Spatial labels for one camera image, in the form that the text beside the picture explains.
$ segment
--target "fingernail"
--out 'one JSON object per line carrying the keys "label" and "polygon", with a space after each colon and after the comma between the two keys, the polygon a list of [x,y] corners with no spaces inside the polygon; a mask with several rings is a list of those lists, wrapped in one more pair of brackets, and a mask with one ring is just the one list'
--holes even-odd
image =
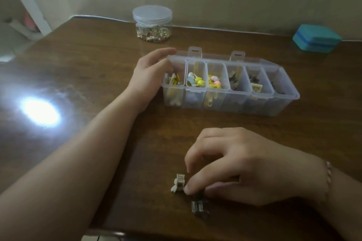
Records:
{"label": "fingernail", "polygon": [[183,191],[184,191],[184,193],[189,195],[189,187],[187,185],[183,188]]}

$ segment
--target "blue box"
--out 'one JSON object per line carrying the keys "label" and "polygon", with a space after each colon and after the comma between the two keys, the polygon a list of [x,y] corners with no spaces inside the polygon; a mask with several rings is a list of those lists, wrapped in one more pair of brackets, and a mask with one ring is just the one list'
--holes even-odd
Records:
{"label": "blue box", "polygon": [[293,40],[303,51],[329,53],[342,38],[327,27],[302,24]]}

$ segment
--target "clear plastic jar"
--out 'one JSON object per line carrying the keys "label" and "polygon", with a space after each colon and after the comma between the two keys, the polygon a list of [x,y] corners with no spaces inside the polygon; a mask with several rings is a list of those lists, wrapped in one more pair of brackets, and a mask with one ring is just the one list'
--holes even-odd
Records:
{"label": "clear plastic jar", "polygon": [[146,5],[133,10],[137,37],[147,42],[164,42],[171,37],[172,11],[169,8]]}

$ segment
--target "clear plastic organizer box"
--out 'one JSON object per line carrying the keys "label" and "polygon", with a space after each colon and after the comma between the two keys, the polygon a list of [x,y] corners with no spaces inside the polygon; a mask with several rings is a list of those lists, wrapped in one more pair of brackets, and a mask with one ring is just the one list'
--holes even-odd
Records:
{"label": "clear plastic organizer box", "polygon": [[[233,51],[231,56],[204,54],[199,47],[178,51],[168,56],[184,85],[169,85],[169,74],[162,82],[166,106],[205,109],[232,113],[278,115],[300,95],[283,67],[260,58],[245,57],[243,51]],[[229,74],[236,72],[239,91],[230,88]],[[205,81],[203,87],[187,85],[187,76],[193,72]],[[209,74],[219,77],[221,89],[209,87]],[[256,76],[263,85],[254,92],[249,75]]]}

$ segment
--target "wooden table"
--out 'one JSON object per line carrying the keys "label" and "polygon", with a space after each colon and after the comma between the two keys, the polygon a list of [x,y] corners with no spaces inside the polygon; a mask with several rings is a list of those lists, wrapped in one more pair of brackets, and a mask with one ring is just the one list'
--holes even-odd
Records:
{"label": "wooden table", "polygon": [[[0,191],[119,95],[140,56],[164,46],[197,46],[216,54],[244,50],[282,65],[301,98],[270,118],[167,108],[160,92],[133,126],[92,232],[194,240],[339,239],[296,199],[262,208],[212,201],[204,222],[193,216],[191,198],[170,188],[175,175],[186,172],[184,156],[207,127],[246,127],[319,155],[362,180],[362,43],[356,42],[318,54],[299,50],[290,37],[174,28],[169,42],[156,44],[136,38],[134,24],[73,18],[23,55],[0,64]],[[51,102],[60,124],[32,123],[19,106],[25,97]]]}

